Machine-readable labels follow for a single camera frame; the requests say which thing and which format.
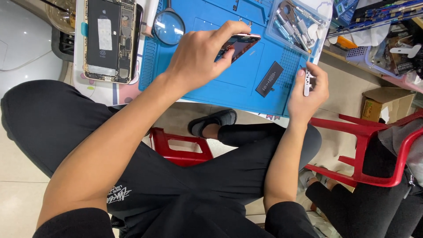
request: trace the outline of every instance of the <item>blue silicone repair mat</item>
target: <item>blue silicone repair mat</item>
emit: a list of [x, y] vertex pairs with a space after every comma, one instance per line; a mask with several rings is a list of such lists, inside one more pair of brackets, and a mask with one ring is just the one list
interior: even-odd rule
[[[229, 69], [205, 86], [187, 93], [184, 99], [288, 117], [287, 102], [297, 70], [307, 59], [268, 37], [266, 25], [273, 1], [255, 0], [172, 0], [172, 8], [185, 22], [186, 32], [218, 29], [227, 20], [252, 21], [251, 33], [261, 40], [237, 59]], [[158, 12], [164, 9], [160, 1]], [[177, 46], [147, 38], [141, 66], [139, 89], [143, 91], [164, 72]], [[255, 89], [273, 62], [283, 67], [281, 76], [266, 97]]]

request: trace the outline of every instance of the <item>hand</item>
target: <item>hand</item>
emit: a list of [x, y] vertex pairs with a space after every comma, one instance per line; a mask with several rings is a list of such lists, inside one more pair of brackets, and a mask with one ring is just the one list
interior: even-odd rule
[[164, 74], [184, 94], [197, 89], [231, 66], [233, 49], [214, 62], [223, 44], [235, 34], [250, 31], [247, 24], [235, 21], [225, 22], [218, 30], [190, 31], [182, 37]]
[[327, 73], [310, 62], [307, 62], [307, 68], [316, 77], [316, 86], [307, 97], [304, 96], [305, 71], [301, 69], [297, 72], [288, 103], [290, 122], [307, 123], [319, 106], [329, 98]]

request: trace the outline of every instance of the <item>white graphic print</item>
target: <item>white graphic print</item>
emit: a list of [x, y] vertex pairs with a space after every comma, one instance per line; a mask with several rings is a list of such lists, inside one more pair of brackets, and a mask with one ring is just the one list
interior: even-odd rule
[[107, 204], [110, 204], [112, 202], [123, 201], [125, 197], [129, 196], [128, 194], [130, 191], [132, 190], [126, 190], [126, 187], [122, 188], [122, 185], [113, 187], [108, 194], [108, 196], [111, 196], [107, 197]]

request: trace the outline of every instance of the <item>red plastic chair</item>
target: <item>red plastic chair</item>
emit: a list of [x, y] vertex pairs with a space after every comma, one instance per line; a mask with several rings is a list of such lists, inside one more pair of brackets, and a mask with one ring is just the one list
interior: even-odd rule
[[395, 166], [395, 171], [392, 177], [390, 178], [380, 178], [373, 177], [363, 173], [363, 162], [364, 154], [367, 149], [367, 145], [370, 141], [370, 138], [377, 136], [377, 132], [380, 130], [385, 130], [391, 126], [402, 126], [407, 123], [417, 119], [423, 118], [423, 111], [416, 112], [410, 116], [404, 117], [392, 124], [383, 124], [378, 122], [371, 122], [364, 119], [355, 118], [352, 116], [346, 116], [339, 114], [339, 118], [353, 122], [356, 124], [346, 123], [346, 122], [336, 122], [325, 119], [312, 118], [310, 123], [315, 127], [322, 127], [326, 129], [338, 130], [354, 134], [357, 137], [357, 148], [355, 153], [355, 159], [339, 156], [338, 160], [354, 166], [354, 174], [352, 176], [343, 175], [334, 171], [330, 171], [321, 167], [317, 167], [311, 164], [305, 166], [305, 168], [318, 172], [322, 175], [326, 175], [329, 178], [335, 179], [341, 183], [345, 183], [349, 186], [356, 187], [357, 183], [367, 183], [374, 186], [380, 187], [393, 187], [401, 182], [401, 177], [404, 172], [405, 163], [407, 161], [407, 156], [410, 151], [410, 147], [413, 142], [423, 135], [423, 128], [411, 133], [408, 135], [401, 144], [400, 150], [398, 152], [398, 158]]
[[[154, 150], [159, 155], [182, 167], [193, 166], [213, 158], [210, 147], [203, 138], [166, 134], [162, 128], [158, 127], [151, 128], [150, 141], [151, 138], [153, 139], [151, 144], [153, 145], [154, 142]], [[202, 152], [173, 150], [169, 147], [169, 140], [196, 143], [200, 146]]]

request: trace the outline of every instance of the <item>black slipper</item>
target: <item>black slipper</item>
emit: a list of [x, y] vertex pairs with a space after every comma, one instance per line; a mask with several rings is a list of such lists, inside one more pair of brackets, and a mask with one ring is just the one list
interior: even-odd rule
[[220, 126], [233, 125], [236, 123], [237, 114], [235, 110], [228, 109], [218, 111], [208, 116], [194, 119], [188, 123], [188, 132], [197, 137], [203, 137], [203, 129], [210, 124], [218, 124]]

